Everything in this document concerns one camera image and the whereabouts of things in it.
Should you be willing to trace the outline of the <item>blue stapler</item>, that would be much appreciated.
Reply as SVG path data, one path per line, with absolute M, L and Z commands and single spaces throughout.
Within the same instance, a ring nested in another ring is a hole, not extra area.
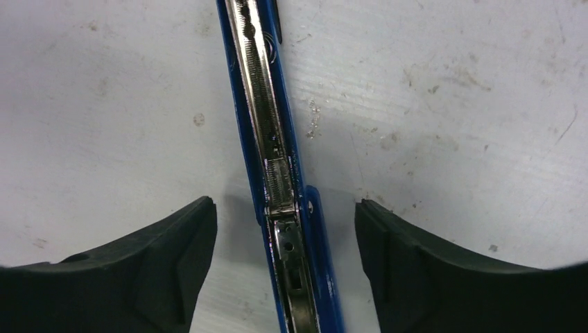
M 282 332 L 344 332 L 318 190 L 304 181 L 275 1 L 217 1 L 236 120 Z

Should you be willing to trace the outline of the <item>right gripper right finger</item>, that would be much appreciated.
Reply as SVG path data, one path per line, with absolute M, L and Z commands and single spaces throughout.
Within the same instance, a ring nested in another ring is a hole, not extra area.
M 382 332 L 586 332 L 587 265 L 542 270 L 475 253 L 373 200 L 355 206 Z

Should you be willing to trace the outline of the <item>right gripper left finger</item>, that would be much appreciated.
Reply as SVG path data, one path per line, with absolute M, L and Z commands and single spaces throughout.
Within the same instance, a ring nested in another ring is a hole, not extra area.
M 188 332 L 217 235 L 213 200 L 58 263 L 1 269 L 2 332 Z

